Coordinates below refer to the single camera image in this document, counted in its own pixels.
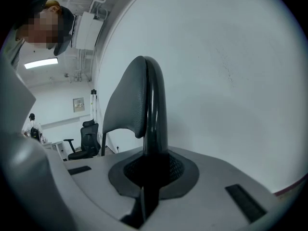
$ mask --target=fluorescent light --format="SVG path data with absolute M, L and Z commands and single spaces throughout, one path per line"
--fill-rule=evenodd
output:
M 58 58 L 50 58 L 50 59 L 45 59 L 45 60 L 40 60 L 40 61 L 35 61 L 35 62 L 25 64 L 25 67 L 26 69 L 29 69 L 32 67 L 39 67 L 39 66 L 57 64 L 57 63 L 58 63 Z

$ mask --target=cap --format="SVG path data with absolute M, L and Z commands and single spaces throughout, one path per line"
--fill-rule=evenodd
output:
M 72 29 L 75 19 L 74 15 L 72 14 L 72 12 L 69 11 L 69 9 L 63 6 L 61 6 L 61 9 L 62 15 L 58 23 L 58 42 L 53 51 L 53 54 L 55 56 L 58 56 L 63 53 L 69 45 L 72 39 L 72 35 L 70 35 L 69 32 Z

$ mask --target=electrical box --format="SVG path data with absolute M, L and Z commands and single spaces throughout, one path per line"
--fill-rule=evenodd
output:
M 85 111 L 85 104 L 83 98 L 73 99 L 74 112 Z

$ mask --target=white curved surface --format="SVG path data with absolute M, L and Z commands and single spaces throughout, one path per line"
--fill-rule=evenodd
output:
M 104 52 L 104 114 L 128 64 L 148 55 L 166 88 L 169 145 L 223 159 L 271 192 L 306 174 L 307 42 L 279 0 L 136 0 Z M 109 133 L 120 151 L 142 145 Z

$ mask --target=ceiling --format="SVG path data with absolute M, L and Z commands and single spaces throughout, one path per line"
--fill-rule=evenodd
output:
M 82 15 L 84 11 L 89 11 L 92 0 L 57 0 L 62 6 L 67 7 L 73 14 Z M 107 0 L 106 3 L 101 5 L 99 12 L 104 18 L 105 8 L 110 11 L 112 10 L 114 4 L 118 0 Z M 94 4 L 92 11 L 96 12 L 97 4 Z M 58 64 L 41 66 L 31 69 L 26 69 L 24 64 L 29 62 L 34 62 L 46 58 L 53 58 L 53 49 L 40 49 L 36 48 L 28 43 L 24 43 L 23 47 L 20 50 L 19 54 L 19 65 L 17 73 L 22 78 L 24 83 L 28 87 L 44 85 L 47 83 L 55 83 L 62 81 L 74 81 L 74 75 L 77 70 L 77 52 L 75 48 L 70 48 L 59 55 Z M 84 73 L 90 75 L 90 63 L 92 58 L 93 51 L 86 52 L 86 61 L 85 61 L 85 71 Z

